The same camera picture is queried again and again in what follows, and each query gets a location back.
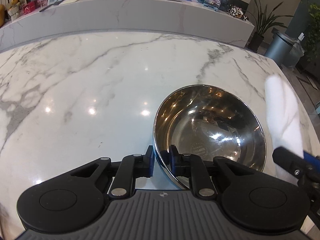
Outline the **white cloth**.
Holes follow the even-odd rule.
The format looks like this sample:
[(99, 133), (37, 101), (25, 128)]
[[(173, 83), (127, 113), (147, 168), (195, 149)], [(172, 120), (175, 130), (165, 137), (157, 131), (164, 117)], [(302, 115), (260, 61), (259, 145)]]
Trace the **white cloth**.
[(297, 98), (279, 75), (265, 81), (266, 121), (274, 149), (284, 147), (304, 158)]

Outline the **stainless steel bowl blue outside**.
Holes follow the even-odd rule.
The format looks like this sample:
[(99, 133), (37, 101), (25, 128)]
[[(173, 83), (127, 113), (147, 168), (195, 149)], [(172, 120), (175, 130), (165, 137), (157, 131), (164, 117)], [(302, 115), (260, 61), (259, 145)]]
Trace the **stainless steel bowl blue outside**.
[(168, 95), (153, 123), (155, 155), (163, 172), (180, 189), (188, 179), (176, 176), (162, 151), (175, 145), (180, 154), (190, 153), (211, 161), (226, 157), (263, 171), (266, 139), (251, 109), (232, 93), (211, 85), (189, 85)]

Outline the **grey pedal trash bin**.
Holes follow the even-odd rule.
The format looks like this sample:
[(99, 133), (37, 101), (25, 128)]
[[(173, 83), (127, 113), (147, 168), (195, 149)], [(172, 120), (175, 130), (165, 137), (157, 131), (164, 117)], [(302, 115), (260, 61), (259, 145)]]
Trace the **grey pedal trash bin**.
[(295, 40), (293, 38), (277, 31), (274, 33), (273, 41), (264, 56), (272, 59), (278, 66), (281, 66), (294, 44)]

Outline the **climbing green vine plant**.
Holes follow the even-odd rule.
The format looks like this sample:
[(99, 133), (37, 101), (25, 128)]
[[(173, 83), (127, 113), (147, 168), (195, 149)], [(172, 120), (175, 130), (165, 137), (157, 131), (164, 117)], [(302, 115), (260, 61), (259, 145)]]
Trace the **climbing green vine plant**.
[(307, 62), (315, 60), (319, 56), (319, 4), (309, 5), (309, 23), (305, 42), (305, 52)]

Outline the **potted green leafy plant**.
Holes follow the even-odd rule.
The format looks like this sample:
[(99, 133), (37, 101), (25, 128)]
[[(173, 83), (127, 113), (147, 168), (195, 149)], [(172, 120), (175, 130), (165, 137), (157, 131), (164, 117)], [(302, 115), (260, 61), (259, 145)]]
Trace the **potted green leafy plant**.
[(287, 26), (279, 22), (279, 18), (292, 18), (293, 15), (276, 15), (275, 11), (283, 4), (283, 2), (280, 2), (277, 4), (273, 9), (270, 11), (268, 10), (268, 5), (265, 5), (265, 7), (262, 7), (261, 0), (253, 0), (254, 5), (257, 9), (257, 15), (255, 16), (253, 13), (246, 11), (249, 13), (253, 18), (255, 22), (255, 32), (253, 34), (253, 37), (251, 41), (248, 44), (248, 48), (253, 51), (257, 52), (258, 48), (262, 44), (264, 40), (264, 34), (267, 32), (268, 29), (272, 27), (281, 27), (281, 28), (287, 28)]

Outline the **marble tv cabinet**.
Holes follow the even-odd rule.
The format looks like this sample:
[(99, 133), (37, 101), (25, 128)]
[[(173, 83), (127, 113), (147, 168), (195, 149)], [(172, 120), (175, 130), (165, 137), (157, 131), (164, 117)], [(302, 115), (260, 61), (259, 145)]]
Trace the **marble tv cabinet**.
[(92, 30), (177, 33), (243, 48), (251, 22), (200, 3), (168, 0), (79, 0), (35, 10), (1, 27), (1, 50), (47, 36)]

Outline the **black white toy figures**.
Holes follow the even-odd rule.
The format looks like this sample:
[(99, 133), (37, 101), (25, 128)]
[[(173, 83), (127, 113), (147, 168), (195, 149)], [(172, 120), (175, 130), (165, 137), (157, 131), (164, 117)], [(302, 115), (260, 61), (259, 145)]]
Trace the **black white toy figures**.
[(236, 5), (232, 5), (229, 7), (229, 9), (227, 10), (227, 12), (233, 17), (233, 18), (237, 18), (243, 21), (247, 21), (248, 17), (245, 15), (245, 13), (243, 12), (243, 10), (240, 7), (237, 7)]

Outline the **colourful photo card stand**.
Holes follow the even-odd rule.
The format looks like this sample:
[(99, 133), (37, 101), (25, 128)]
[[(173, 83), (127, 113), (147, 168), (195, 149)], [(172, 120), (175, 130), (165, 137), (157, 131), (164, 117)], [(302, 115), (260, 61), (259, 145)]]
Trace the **colourful photo card stand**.
[(207, 7), (215, 11), (219, 10), (220, 4), (221, 4), (221, 0), (204, 0), (204, 3), (203, 3), (204, 7)]

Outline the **orange round vase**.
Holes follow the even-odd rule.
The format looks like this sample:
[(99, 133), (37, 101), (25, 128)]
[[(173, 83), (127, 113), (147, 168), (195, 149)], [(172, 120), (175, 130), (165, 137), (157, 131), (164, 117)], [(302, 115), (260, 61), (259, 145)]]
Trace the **orange round vase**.
[(0, 4), (0, 27), (4, 25), (5, 22), (5, 6)]

